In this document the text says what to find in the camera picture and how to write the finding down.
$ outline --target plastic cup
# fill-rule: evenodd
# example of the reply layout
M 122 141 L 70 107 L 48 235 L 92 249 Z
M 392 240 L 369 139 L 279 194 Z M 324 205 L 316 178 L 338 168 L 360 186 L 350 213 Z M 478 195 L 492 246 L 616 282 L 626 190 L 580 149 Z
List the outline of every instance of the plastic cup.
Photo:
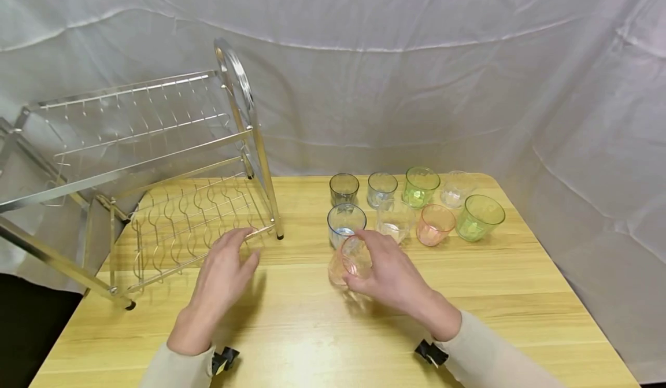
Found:
M 472 194 L 466 200 L 457 221 L 456 231 L 468 242 L 482 239 L 506 218 L 504 209 L 486 195 Z
M 435 246 L 456 227 L 456 217 L 446 207 L 429 204 L 421 211 L 416 237 L 425 246 Z
M 465 199 L 476 189 L 476 181 L 472 174 L 464 171 L 452 171 L 444 178 L 442 186 L 442 203 L 450 209 L 462 206 Z
M 439 175 L 428 167 L 412 167 L 405 177 L 407 181 L 402 200 L 413 209 L 424 207 L 439 187 Z
M 398 180 L 389 173 L 373 173 L 368 177 L 368 204 L 376 209 L 382 203 L 393 199 Z
M 348 236 L 355 230 L 365 229 L 367 218 L 357 205 L 350 203 L 338 204 L 328 212 L 328 238 L 337 250 Z
M 346 285 L 342 279 L 345 272 L 359 278 L 368 278 L 372 273 L 371 253 L 363 239 L 356 235 L 349 236 L 342 243 L 328 265 L 328 278 L 337 286 Z
M 400 200 L 386 200 L 377 208 L 375 230 L 382 235 L 389 235 L 400 244 L 415 225 L 418 217 L 416 210 Z
M 331 203 L 335 206 L 343 203 L 354 203 L 358 192 L 358 179 L 351 174 L 339 173 L 328 183 L 331 190 Z

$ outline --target drinking glass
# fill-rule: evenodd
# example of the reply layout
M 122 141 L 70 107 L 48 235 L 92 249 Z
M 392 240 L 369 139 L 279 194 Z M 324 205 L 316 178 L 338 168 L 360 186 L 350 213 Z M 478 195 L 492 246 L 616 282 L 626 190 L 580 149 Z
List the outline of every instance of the drinking glass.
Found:
M 495 200 L 481 194 L 472 194 L 465 200 L 458 216 L 456 231 L 460 238 L 476 242 L 504 221 L 506 213 Z
M 442 187 L 442 203 L 450 209 L 462 206 L 467 196 L 476 189 L 476 182 L 472 174 L 464 171 L 452 171 L 444 178 Z
M 407 170 L 405 177 L 407 182 L 402 200 L 413 209 L 424 207 L 439 187 L 438 174 L 427 167 L 412 167 Z
M 400 200 L 386 200 L 377 208 L 377 225 L 375 230 L 382 235 L 389 235 L 400 244 L 409 235 L 415 225 L 416 210 Z
M 328 212 L 328 238 L 337 250 L 347 236 L 354 235 L 355 230 L 365 229 L 366 224 L 365 213 L 357 205 L 338 204 Z
M 389 173 L 373 173 L 368 177 L 368 204 L 376 209 L 382 201 L 393 199 L 398 180 Z
M 456 227 L 456 217 L 444 206 L 429 204 L 421 211 L 416 237 L 425 246 L 435 246 Z
M 339 173 L 331 178 L 328 185 L 331 189 L 331 203 L 333 205 L 354 203 L 356 192 L 358 192 L 358 179 L 356 177 L 347 173 Z
M 337 286 L 346 285 L 342 279 L 345 272 L 360 278 L 368 278 L 372 272 L 371 253 L 363 239 L 355 235 L 345 239 L 328 265 L 328 278 Z

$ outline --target beige sleeve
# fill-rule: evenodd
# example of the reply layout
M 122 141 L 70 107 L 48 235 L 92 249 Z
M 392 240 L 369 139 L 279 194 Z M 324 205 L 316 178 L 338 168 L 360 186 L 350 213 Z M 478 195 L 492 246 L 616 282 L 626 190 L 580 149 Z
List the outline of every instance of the beige sleeve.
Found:
M 564 388 L 468 312 L 457 336 L 435 345 L 449 355 L 444 365 L 465 388 Z
M 148 365 L 140 388 L 208 388 L 215 346 L 197 356 L 172 352 L 163 343 Z

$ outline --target left hand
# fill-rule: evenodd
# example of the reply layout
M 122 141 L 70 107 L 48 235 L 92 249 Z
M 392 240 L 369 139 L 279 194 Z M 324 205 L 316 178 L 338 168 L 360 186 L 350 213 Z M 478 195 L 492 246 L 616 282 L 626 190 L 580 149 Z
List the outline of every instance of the left hand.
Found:
M 210 348 L 217 323 L 241 297 L 259 265 L 259 251 L 240 261 L 241 244 L 253 231 L 233 229 L 212 244 L 190 303 L 181 310 L 166 342 L 170 350 L 196 356 Z

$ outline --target dish rack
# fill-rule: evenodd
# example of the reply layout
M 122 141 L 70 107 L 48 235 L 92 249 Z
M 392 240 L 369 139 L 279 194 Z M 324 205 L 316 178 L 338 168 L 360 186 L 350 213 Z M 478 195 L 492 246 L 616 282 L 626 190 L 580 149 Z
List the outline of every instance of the dish rack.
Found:
M 214 53 L 215 70 L 0 118 L 0 235 L 128 310 L 129 293 L 201 261 L 224 231 L 282 239 L 245 70 L 222 38 Z M 83 254 L 76 261 L 62 255 L 70 245 Z M 91 270 L 100 247 L 109 283 Z M 137 282 L 125 286 L 118 272 L 130 270 Z

